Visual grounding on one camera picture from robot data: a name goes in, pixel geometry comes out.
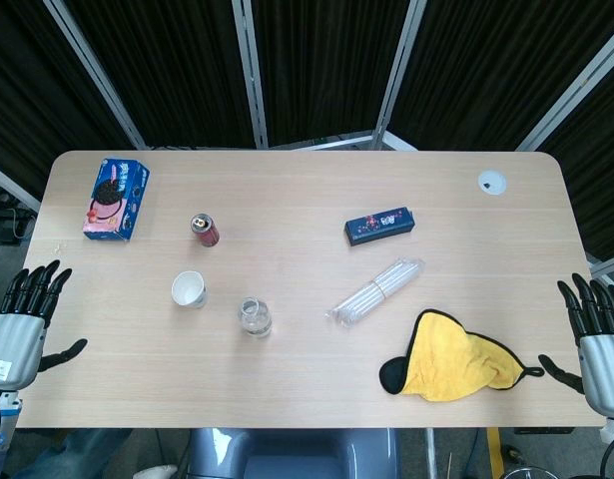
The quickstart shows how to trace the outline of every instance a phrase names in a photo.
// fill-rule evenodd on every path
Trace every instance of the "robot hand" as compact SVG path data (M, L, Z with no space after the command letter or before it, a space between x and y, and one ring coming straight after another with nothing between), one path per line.
M86 339L79 339L63 352L42 356L58 295L71 275L65 269L51 282L59 264L55 260L31 273L23 269L7 288L0 308L0 391L28 386L37 372L69 361L87 345Z
M546 355L540 355L539 361L555 379L585 394L595 411L614 418L614 286L606 288L594 279L589 286L577 273L573 274L573 282L579 290L581 306L564 281L558 281L557 286L568 308L582 377L558 368Z

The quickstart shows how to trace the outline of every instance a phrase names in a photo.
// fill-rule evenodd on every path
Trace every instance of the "dark blue box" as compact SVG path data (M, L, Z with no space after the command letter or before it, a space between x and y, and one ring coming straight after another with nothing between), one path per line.
M103 160L83 233L92 240L128 240L134 231L149 170L136 160Z
M344 230L351 246L410 232L415 226L407 207L377 213L346 222Z

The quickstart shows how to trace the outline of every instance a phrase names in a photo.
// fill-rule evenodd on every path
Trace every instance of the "clear plastic bottle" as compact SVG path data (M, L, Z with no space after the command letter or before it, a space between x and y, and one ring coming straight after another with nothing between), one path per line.
M240 324L251 336L264 337L271 332L271 315L267 305L256 297L246 297L238 314Z
M326 316L345 326L352 326L382 304L389 296L418 277L423 270L424 261L421 259L400 258L353 296L328 311Z

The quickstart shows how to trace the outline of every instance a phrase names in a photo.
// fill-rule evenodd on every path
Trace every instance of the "gray chair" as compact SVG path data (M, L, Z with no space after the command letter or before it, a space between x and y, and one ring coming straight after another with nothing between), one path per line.
M398 479L394 429L192 431L188 479Z

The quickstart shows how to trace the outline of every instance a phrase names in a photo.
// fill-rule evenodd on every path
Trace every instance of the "white hole cover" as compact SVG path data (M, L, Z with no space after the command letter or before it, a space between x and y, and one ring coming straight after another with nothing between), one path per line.
M501 195L506 191L506 177L494 170L482 172L477 183L482 191L489 195Z

